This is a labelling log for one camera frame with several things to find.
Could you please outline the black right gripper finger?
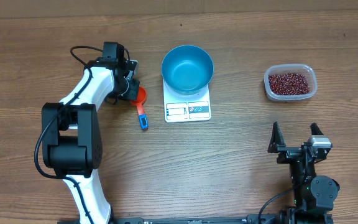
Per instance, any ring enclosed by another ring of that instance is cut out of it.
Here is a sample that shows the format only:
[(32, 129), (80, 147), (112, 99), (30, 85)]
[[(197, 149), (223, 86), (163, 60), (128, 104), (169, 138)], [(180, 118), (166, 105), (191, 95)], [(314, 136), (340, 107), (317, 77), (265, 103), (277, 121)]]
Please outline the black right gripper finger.
[(268, 145), (268, 153), (279, 153), (284, 151), (286, 147), (282, 132), (278, 125), (278, 122), (273, 123), (272, 127), (272, 137), (270, 139), (270, 143)]
[(322, 131), (320, 130), (320, 128), (318, 127), (318, 125), (316, 123), (312, 123), (310, 125), (310, 129), (311, 129), (312, 135), (323, 135)]

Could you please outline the red measuring scoop blue handle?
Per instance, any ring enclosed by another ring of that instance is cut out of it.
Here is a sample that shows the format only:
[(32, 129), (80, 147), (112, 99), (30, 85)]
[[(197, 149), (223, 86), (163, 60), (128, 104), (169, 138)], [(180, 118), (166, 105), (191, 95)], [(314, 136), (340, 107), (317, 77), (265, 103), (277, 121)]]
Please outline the red measuring scoop blue handle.
[(147, 100), (147, 92), (144, 87), (140, 86), (137, 98), (136, 100), (132, 100), (131, 104), (135, 105), (137, 108), (139, 124), (142, 130), (146, 130), (149, 128), (147, 116), (143, 108), (143, 105), (146, 102), (146, 100)]

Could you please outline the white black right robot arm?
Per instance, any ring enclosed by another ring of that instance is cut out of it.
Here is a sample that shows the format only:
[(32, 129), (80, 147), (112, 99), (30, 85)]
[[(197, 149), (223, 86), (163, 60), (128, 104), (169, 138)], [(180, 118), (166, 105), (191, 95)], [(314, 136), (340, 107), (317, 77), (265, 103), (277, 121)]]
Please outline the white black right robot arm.
[(310, 129), (311, 136), (306, 142), (299, 147), (289, 147), (278, 123), (273, 124), (267, 151), (278, 154), (277, 163), (289, 165), (292, 187), (271, 198), (264, 206), (290, 192), (293, 192), (295, 205), (280, 211), (271, 223), (333, 222), (329, 212), (334, 208), (340, 185), (328, 176), (317, 175), (314, 167), (327, 158), (333, 144), (316, 123), (312, 123)]

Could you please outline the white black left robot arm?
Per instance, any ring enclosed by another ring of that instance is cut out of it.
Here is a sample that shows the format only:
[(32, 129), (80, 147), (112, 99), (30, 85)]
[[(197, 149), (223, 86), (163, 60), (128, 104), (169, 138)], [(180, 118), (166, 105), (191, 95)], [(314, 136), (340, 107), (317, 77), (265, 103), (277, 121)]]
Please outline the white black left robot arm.
[(114, 223), (112, 207), (99, 179), (103, 145), (98, 110), (109, 100), (136, 100), (138, 63), (117, 42), (105, 42), (102, 55), (84, 63), (83, 78), (58, 103), (42, 107), (42, 132), (34, 150), (38, 172), (62, 180), (80, 217), (77, 223)]

